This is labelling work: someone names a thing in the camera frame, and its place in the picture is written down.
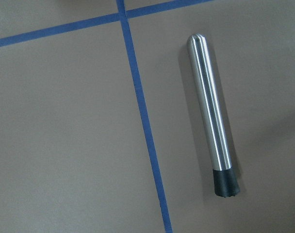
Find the blue line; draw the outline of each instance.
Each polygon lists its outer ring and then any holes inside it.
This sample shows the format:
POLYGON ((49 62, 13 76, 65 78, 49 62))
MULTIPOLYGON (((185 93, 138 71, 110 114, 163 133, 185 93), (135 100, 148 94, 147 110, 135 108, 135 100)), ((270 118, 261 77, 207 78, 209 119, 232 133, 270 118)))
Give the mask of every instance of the blue line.
POLYGON ((166 233, 172 233, 172 227, 171 227, 170 216, 169 216, 169 211, 167 207, 162 177, 161 177, 161 171, 159 169, 155 145, 154 145, 153 136, 152 136, 152 130, 151 130, 150 122, 148 119, 148 110, 146 106, 146 101, 144 99, 144 93, 142 89, 139 68, 138 68, 138 64, 136 60, 136 55, 134 52, 130 27, 129 27, 129 23, 126 16, 124 0, 116 0, 116 3, 117 3, 119 18, 120 18, 120 22, 121 22, 121 26, 123 30, 129 65, 131 68, 133 85, 134 85, 134 89, 136 92, 137 101, 139 105, 143 131, 146 138, 149 159, 152 166, 152 172, 153 172, 154 181, 156 185, 157 195, 158 195, 161 212, 163 216, 164 228, 166 233))
POLYGON ((118 13, 110 14, 106 16, 100 16, 96 18, 85 19, 85 20, 81 20, 81 21, 77 21, 73 23, 67 23, 67 24, 58 25, 51 28, 40 29, 37 31, 23 33, 19 35, 13 35, 10 37, 0 39, 0 47, 12 45, 12 44, 16 44, 16 43, 20 43, 20 42, 24 42, 28 40, 34 40, 34 39, 38 39, 38 38, 46 37, 50 35, 67 33, 71 31, 83 29, 83 28, 89 28, 89 27, 100 25, 100 24, 111 23, 116 21, 119 21, 118 13))
POLYGON ((139 16, 145 16, 157 12, 162 12, 162 11, 168 11, 172 9, 177 9, 181 8, 184 6, 190 6, 190 5, 195 5, 207 1, 212 1, 212 0, 174 0, 174 1, 168 1, 164 3, 159 3, 151 6, 145 6, 133 10, 127 11, 127 18, 135 18, 139 16))

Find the metal rod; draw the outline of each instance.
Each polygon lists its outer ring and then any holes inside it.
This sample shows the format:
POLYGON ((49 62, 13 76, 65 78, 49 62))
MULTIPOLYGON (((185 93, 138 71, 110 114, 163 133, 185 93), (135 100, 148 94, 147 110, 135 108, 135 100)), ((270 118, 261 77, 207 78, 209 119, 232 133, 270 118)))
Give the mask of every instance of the metal rod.
POLYGON ((195 34, 187 44, 210 151, 215 193, 222 197, 235 196, 240 190, 232 169, 207 42, 205 37, 195 34))

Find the metal handle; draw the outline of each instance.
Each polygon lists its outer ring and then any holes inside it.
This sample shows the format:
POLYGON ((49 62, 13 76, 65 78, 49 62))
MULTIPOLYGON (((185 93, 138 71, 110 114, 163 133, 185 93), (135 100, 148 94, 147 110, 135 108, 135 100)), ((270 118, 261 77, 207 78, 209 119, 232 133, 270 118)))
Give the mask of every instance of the metal handle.
POLYGON ((240 189, 232 169, 207 42, 195 34, 187 44, 213 167, 214 191, 222 197, 235 196, 240 189))

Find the stainless steel muddler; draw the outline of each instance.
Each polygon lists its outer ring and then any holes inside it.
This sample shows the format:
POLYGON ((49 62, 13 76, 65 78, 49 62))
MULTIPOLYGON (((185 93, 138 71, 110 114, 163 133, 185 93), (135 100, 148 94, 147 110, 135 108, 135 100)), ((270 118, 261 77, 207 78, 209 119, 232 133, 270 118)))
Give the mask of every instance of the stainless steel muddler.
POLYGON ((192 35, 187 47, 213 167, 214 192, 221 197, 235 196, 240 189, 230 160, 206 39, 192 35))

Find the blue tape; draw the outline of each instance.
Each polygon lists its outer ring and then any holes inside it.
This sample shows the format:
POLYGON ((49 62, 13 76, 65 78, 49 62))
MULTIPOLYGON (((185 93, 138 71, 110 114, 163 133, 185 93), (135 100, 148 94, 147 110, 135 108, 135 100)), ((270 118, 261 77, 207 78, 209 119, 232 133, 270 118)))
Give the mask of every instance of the blue tape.
POLYGON ((144 130, 144 134, 145 134, 145 138, 147 142, 147 149, 148 149, 148 154, 149 154, 149 158, 150 158, 150 162, 152 166, 152 172, 153 172, 154 181, 156 185, 157 195, 158 195, 161 212, 163 216, 164 228, 166 233, 172 233, 172 227, 171 227, 170 216, 169 216, 169 211, 167 207, 162 177, 161 177, 161 171, 159 169, 155 145, 154 145, 153 136, 152 136, 152 130, 151 130, 150 122, 148 119, 148 110, 146 106, 146 101, 144 99, 144 93, 142 89, 139 68, 137 64, 136 55, 134 52, 131 31, 130 31, 130 27, 129 27, 129 23, 128 23, 126 11, 125 11, 125 5, 123 0, 116 0, 116 3, 118 7, 120 22, 122 25, 126 51, 128 55, 129 65, 131 68, 131 75, 133 79, 134 89, 136 92, 137 101, 139 105, 139 111, 140 111, 141 121, 143 125, 143 130, 144 130))
POLYGON ((38 38, 46 37, 50 35, 67 33, 71 31, 83 29, 83 28, 89 28, 89 27, 100 25, 100 24, 111 23, 116 21, 119 21, 118 13, 106 15, 106 16, 100 16, 96 18, 85 19, 85 20, 81 20, 81 21, 77 21, 73 23, 67 23, 67 24, 63 24, 63 25, 59 25, 59 26, 55 26, 51 28, 40 29, 37 31, 23 33, 19 35, 13 35, 10 37, 0 39, 0 47, 12 45, 12 44, 16 44, 16 43, 20 43, 20 42, 24 42, 28 40, 34 40, 34 39, 38 39, 38 38))
POLYGON ((212 0, 174 0, 174 1, 168 1, 164 3, 159 3, 151 6, 145 6, 133 10, 127 11, 127 18, 135 18, 139 16, 145 16, 157 12, 162 12, 162 11, 168 11, 172 9, 177 9, 181 8, 184 6, 190 6, 190 5, 195 5, 207 1, 212 1, 212 0))

